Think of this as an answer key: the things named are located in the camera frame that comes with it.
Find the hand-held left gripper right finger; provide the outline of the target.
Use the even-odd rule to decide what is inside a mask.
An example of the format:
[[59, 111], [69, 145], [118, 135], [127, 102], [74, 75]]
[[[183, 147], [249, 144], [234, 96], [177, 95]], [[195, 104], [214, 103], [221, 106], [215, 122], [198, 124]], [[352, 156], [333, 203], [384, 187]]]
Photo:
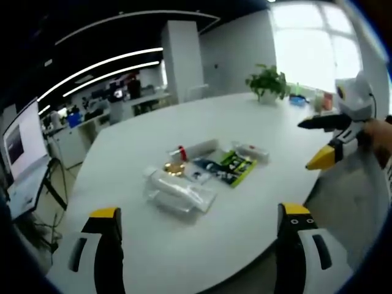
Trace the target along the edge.
[[353, 274], [344, 246], [303, 205], [280, 203], [274, 293], [337, 293]]

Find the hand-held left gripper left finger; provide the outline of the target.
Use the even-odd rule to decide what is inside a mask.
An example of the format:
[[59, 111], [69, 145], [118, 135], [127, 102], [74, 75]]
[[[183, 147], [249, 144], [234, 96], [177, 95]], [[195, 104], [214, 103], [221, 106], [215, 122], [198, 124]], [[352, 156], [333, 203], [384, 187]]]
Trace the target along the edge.
[[60, 293], [124, 293], [121, 209], [93, 211], [63, 237], [47, 279]]

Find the person's right hand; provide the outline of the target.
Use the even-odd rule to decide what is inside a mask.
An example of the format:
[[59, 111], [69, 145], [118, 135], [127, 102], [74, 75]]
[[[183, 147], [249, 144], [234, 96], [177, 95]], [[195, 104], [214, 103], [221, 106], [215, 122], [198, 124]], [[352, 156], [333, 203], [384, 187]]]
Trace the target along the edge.
[[361, 149], [372, 151], [380, 168], [384, 169], [391, 157], [391, 116], [387, 120], [370, 119], [363, 127], [364, 144]]

